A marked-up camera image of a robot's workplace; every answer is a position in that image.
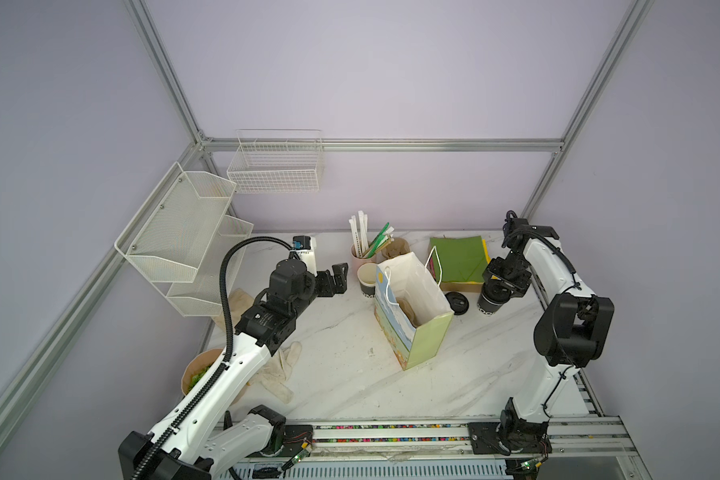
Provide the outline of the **black plastic cup lid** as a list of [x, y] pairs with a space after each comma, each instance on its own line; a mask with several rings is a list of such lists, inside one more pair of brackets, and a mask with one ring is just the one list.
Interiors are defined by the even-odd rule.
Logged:
[[504, 304], [510, 300], [512, 290], [501, 280], [492, 278], [483, 284], [481, 298], [494, 304]]

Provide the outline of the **green paper gift bag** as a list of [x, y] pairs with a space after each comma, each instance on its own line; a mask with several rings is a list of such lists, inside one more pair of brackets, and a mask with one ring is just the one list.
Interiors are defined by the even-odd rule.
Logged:
[[[412, 305], [416, 329], [398, 298]], [[432, 273], [410, 252], [377, 265], [374, 315], [400, 367], [409, 370], [437, 355], [454, 312]]]

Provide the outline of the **black white paper coffee cup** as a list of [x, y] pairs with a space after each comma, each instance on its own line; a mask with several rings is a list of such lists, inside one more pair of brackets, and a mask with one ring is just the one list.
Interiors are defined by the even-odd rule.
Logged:
[[481, 293], [477, 301], [478, 309], [485, 315], [496, 313], [504, 304], [494, 304], [481, 298]]

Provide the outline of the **single brown pulp cup carrier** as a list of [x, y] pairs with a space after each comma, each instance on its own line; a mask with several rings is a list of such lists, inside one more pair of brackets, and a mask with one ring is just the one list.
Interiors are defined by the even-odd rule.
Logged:
[[397, 303], [398, 303], [400, 309], [405, 314], [409, 323], [413, 326], [414, 329], [416, 329], [419, 326], [419, 324], [417, 322], [416, 313], [415, 313], [412, 305], [405, 298], [398, 298]]

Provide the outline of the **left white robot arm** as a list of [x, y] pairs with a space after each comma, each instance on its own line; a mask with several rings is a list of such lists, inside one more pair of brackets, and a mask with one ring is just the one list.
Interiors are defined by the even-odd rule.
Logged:
[[249, 380], [295, 331], [301, 314], [318, 297], [341, 295], [348, 288], [349, 266], [316, 266], [316, 242], [296, 236], [288, 256], [277, 263], [267, 288], [238, 320], [228, 301], [227, 270], [252, 237], [231, 247], [221, 260], [219, 288], [226, 345], [195, 387], [148, 433], [131, 432], [118, 448], [125, 479], [217, 479], [251, 454], [271, 455], [284, 444], [286, 419], [260, 405], [243, 420], [216, 433], [215, 426]]

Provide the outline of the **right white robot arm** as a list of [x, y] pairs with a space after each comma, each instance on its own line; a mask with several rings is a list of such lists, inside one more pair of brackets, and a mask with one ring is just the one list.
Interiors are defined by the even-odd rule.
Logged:
[[602, 355], [615, 307], [581, 279], [553, 227], [532, 225], [508, 211], [502, 232], [508, 253], [488, 263], [478, 308], [493, 314], [538, 283], [545, 302], [533, 330], [538, 357], [492, 430], [473, 432], [472, 440], [503, 455], [545, 454], [552, 407], [573, 377]]

